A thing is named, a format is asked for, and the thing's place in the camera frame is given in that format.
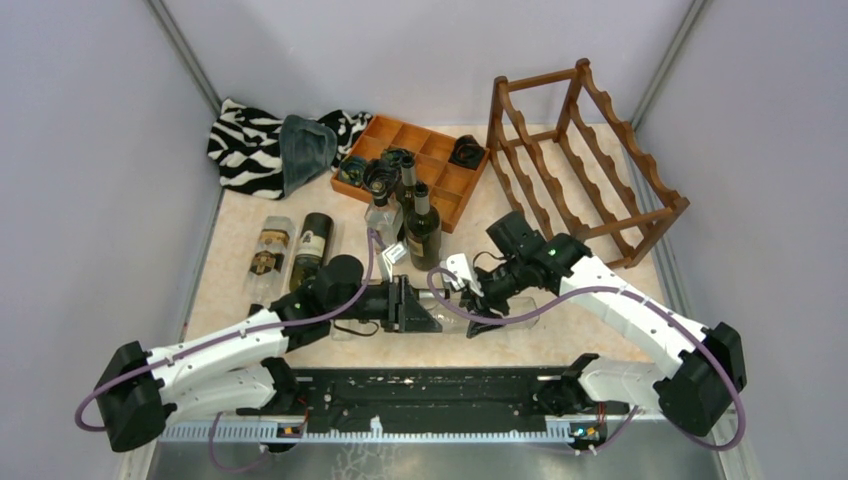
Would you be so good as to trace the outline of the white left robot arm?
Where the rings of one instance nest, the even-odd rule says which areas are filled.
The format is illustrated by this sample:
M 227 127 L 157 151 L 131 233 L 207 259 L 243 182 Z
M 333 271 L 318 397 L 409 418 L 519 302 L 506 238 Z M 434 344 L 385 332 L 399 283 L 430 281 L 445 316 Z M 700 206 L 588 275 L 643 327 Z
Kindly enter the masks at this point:
M 109 445 L 126 452 L 166 427 L 212 413 L 285 414 L 300 388 L 282 355 L 329 335 L 340 320 L 378 322 L 387 333 L 440 333 L 407 276 L 365 285 L 362 263 L 339 255 L 315 277 L 244 321 L 202 338 L 150 350 L 115 350 L 98 379 L 97 408 Z

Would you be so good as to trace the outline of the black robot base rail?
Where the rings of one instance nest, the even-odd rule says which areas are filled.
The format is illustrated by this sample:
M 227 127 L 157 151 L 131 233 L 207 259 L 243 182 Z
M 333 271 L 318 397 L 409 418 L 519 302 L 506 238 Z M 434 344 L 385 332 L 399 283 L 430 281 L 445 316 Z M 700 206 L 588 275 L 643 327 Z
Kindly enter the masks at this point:
M 279 419 L 263 443 L 530 441 L 599 447 L 602 415 L 632 401 L 595 402 L 577 368 L 298 368 L 281 359 L 225 373 L 178 394 L 167 429 L 233 413 L 218 436 Z

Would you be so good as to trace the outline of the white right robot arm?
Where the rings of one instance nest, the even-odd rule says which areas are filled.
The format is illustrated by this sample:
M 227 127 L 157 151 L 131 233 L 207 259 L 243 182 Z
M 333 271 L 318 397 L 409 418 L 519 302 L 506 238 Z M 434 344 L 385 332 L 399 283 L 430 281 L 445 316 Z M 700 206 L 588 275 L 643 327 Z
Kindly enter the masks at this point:
M 708 327 L 656 302 L 569 234 L 545 238 L 510 212 L 487 229 L 502 260 L 476 268 L 464 254 L 447 258 L 444 279 L 470 295 L 473 307 L 502 311 L 509 299 L 538 288 L 593 313 L 639 347 L 646 362 L 585 355 L 563 398 L 576 412 L 615 401 L 660 411 L 683 432 L 706 436 L 729 407 L 744 409 L 747 384 L 741 336 L 725 322 Z

